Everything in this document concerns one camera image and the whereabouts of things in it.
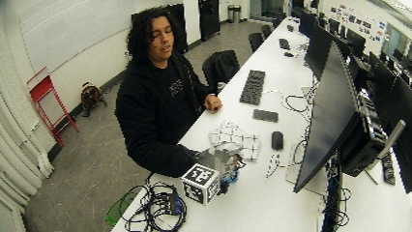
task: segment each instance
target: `man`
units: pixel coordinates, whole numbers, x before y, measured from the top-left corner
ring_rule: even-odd
[[[131,61],[116,99],[128,155],[152,172],[180,177],[195,154],[178,144],[206,108],[222,108],[183,55],[180,28],[164,8],[139,13],[128,35]]]

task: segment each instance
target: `computer mouse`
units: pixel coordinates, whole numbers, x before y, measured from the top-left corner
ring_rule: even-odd
[[[276,150],[283,149],[283,133],[280,131],[272,133],[272,148]]]
[[[294,54],[290,53],[290,52],[286,52],[286,53],[284,53],[284,56],[287,56],[287,57],[294,57]]]

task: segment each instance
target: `black hoodie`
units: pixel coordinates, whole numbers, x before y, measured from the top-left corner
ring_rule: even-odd
[[[168,77],[158,75],[148,60],[131,61],[123,72],[116,116],[134,161],[155,173],[180,177],[195,164],[196,152],[178,142],[206,110],[207,94],[214,90],[200,82],[183,55],[172,53],[168,65],[183,82],[187,101],[180,108],[186,110],[175,110]],[[194,113],[182,115],[182,111]]]

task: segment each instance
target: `smartphone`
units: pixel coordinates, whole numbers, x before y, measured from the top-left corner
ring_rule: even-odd
[[[254,119],[264,120],[268,122],[278,122],[279,121],[279,113],[262,110],[262,109],[255,109],[254,110]]]

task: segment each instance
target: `long curly hair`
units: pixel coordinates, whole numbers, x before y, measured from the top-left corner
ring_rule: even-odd
[[[174,46],[175,50],[179,50],[184,41],[183,33],[179,22],[172,16],[166,7],[158,7],[144,10],[143,12],[134,14],[131,31],[128,34],[128,51],[132,61],[142,61],[147,59],[148,47],[152,43],[152,19],[164,16],[168,19],[171,31],[174,34]]]

